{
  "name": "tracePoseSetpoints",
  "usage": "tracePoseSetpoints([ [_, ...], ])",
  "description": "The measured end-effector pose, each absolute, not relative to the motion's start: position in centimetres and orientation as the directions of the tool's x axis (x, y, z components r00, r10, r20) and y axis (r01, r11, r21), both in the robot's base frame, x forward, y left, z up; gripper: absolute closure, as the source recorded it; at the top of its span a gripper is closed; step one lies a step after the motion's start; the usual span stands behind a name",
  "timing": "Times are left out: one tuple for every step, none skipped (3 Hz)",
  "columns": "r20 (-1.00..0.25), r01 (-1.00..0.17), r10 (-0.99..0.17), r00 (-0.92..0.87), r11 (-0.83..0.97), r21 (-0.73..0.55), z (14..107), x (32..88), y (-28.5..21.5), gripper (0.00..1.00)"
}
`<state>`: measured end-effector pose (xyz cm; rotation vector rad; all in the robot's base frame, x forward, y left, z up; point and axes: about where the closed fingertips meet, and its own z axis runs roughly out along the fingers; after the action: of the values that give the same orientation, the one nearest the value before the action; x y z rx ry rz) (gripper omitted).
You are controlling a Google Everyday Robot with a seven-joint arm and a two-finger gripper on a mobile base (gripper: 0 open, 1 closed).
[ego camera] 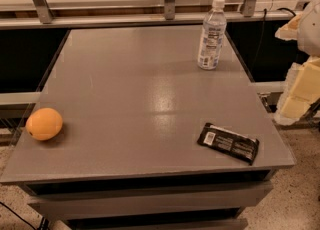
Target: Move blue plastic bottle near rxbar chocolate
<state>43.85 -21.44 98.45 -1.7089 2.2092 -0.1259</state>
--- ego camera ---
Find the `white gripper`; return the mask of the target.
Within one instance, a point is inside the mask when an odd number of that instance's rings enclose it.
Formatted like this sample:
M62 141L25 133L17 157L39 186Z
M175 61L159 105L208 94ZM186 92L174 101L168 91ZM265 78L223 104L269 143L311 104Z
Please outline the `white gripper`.
M320 0L310 1L302 15L280 27L275 37L297 39L298 48L310 55L303 64L291 65L277 103L274 120L280 125L292 125L320 99Z

